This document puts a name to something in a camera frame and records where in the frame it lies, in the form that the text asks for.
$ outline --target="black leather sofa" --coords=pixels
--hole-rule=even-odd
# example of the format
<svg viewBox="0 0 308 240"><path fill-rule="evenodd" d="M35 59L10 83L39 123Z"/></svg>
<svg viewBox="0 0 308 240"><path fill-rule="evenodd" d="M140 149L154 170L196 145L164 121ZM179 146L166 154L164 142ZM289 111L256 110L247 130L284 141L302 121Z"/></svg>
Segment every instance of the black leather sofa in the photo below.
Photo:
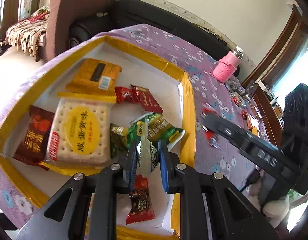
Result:
<svg viewBox="0 0 308 240"><path fill-rule="evenodd" d="M171 12L140 0L116 1L107 12L107 16L90 16L75 21L69 30L69 46L73 47L100 32L145 23L192 43L215 60L221 59L230 51L227 44L215 35Z"/></svg>

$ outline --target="armrest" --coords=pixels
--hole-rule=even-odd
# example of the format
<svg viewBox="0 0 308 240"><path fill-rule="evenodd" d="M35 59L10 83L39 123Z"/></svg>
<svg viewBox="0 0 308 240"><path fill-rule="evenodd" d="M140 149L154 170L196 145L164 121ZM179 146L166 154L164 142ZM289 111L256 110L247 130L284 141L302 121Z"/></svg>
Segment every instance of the armrest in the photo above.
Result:
<svg viewBox="0 0 308 240"><path fill-rule="evenodd" d="M68 49L69 26L78 18L105 12L115 0L50 0L46 33L47 61Z"/></svg>

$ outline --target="red candy wrapper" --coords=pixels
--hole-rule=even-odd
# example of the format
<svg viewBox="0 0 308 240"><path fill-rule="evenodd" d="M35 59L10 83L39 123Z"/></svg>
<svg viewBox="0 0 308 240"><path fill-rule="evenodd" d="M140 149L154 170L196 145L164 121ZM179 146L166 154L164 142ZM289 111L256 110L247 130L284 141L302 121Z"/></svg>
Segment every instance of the red candy wrapper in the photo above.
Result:
<svg viewBox="0 0 308 240"><path fill-rule="evenodd" d="M126 225L155 218L147 178L144 179L142 175L137 175L133 192L129 196L132 202L132 209L127 215Z"/></svg>
<svg viewBox="0 0 308 240"><path fill-rule="evenodd" d="M30 121L27 132L13 157L28 165L40 166L44 169L48 169L40 163L45 159L54 113L36 106L30 106L29 116Z"/></svg>
<svg viewBox="0 0 308 240"><path fill-rule="evenodd" d="M152 93L148 88L131 85L132 89L125 87L115 87L117 103L124 101L130 103L140 103L142 108L148 112L163 113Z"/></svg>
<svg viewBox="0 0 308 240"><path fill-rule="evenodd" d="M124 101L130 103L138 103L139 100L136 97L136 94L133 92L132 89L125 88L125 87L115 87L115 93L117 98L117 103L122 103Z"/></svg>

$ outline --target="pink jar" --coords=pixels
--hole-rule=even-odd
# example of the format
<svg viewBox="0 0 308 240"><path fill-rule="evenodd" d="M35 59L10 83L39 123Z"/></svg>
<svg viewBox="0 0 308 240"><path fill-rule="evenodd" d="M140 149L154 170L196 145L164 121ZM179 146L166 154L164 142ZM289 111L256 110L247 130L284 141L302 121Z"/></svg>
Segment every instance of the pink jar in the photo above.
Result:
<svg viewBox="0 0 308 240"><path fill-rule="evenodd" d="M226 82L241 63L243 55L243 50L236 46L235 50L229 51L226 56L219 60L218 65L213 70L213 76L219 82Z"/></svg>

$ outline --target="metal screw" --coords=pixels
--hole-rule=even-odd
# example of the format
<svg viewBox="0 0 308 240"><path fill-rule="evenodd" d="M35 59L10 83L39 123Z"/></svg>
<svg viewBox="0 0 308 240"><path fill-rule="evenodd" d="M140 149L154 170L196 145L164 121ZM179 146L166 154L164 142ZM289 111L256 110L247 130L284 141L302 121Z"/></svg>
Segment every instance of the metal screw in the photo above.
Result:
<svg viewBox="0 0 308 240"><path fill-rule="evenodd" d="M224 130L228 135L231 135L231 131L229 130L229 129L227 129L227 128L225 128L225 130Z"/></svg>
<svg viewBox="0 0 308 240"><path fill-rule="evenodd" d="M186 168L186 165L184 163L179 163L176 165L176 168L178 170L184 170Z"/></svg>
<svg viewBox="0 0 308 240"><path fill-rule="evenodd" d="M76 174L74 175L74 179L76 179L76 180L80 180L80 179L82 179L82 178L84 178L83 173L76 173Z"/></svg>
<svg viewBox="0 0 308 240"><path fill-rule="evenodd" d="M112 166L111 166L111 169L112 169L113 171L119 170L120 168L121 168L121 165L119 165L118 163L114 163L114 164L112 164Z"/></svg>
<svg viewBox="0 0 308 240"><path fill-rule="evenodd" d="M223 178L223 174L220 173L220 172L215 172L215 173L214 173L214 178L215 178L215 179L222 179L222 178Z"/></svg>

